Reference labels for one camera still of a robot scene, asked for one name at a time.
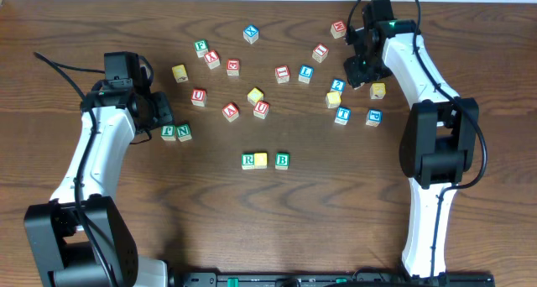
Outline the green R block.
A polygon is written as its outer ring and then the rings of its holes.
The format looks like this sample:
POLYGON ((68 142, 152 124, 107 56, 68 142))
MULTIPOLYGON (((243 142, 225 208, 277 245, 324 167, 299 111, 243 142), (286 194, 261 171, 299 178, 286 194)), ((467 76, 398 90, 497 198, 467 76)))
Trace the green R block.
POLYGON ((254 154, 242 154, 241 166, 243 170, 253 170, 255 168, 254 154))

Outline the blue T block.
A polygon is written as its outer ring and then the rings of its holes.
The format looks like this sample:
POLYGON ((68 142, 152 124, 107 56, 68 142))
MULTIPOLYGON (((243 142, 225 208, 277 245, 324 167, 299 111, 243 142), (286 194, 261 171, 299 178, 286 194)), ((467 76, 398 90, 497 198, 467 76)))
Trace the blue T block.
POLYGON ((347 125, 351 116, 351 110, 346 107, 338 107, 336 110, 335 123, 347 125))

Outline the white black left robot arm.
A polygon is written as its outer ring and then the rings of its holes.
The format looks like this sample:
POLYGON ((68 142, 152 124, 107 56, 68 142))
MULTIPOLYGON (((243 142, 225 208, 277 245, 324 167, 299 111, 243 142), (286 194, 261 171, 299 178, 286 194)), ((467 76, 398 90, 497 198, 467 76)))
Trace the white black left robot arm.
POLYGON ((160 130, 175 138, 166 95, 150 87, 151 64, 133 52, 104 55, 104 75, 81 93, 81 136, 49 201, 32 205, 23 224, 44 286, 175 286, 163 260, 138 254, 115 198, 128 148, 160 130))

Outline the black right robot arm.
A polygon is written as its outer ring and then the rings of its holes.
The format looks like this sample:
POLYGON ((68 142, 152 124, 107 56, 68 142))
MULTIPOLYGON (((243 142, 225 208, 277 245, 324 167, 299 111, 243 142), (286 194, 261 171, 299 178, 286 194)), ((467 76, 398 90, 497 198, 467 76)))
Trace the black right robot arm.
POLYGON ((429 57, 419 21, 394 17, 390 0, 362 8, 363 26, 345 35, 354 56, 344 63, 353 88, 393 76, 410 112, 399 145, 399 163, 409 180, 409 230, 402 252, 412 280, 437 284, 446 272, 445 243, 451 203, 467 188, 462 176, 472 166, 479 107, 442 78, 429 57))

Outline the green B block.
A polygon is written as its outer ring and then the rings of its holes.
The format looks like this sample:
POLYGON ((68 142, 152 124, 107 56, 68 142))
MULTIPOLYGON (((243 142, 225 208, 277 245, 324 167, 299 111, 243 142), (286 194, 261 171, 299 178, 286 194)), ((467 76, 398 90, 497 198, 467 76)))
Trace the green B block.
POLYGON ((275 156, 275 169, 287 170, 289 168, 289 154, 277 153, 275 156))

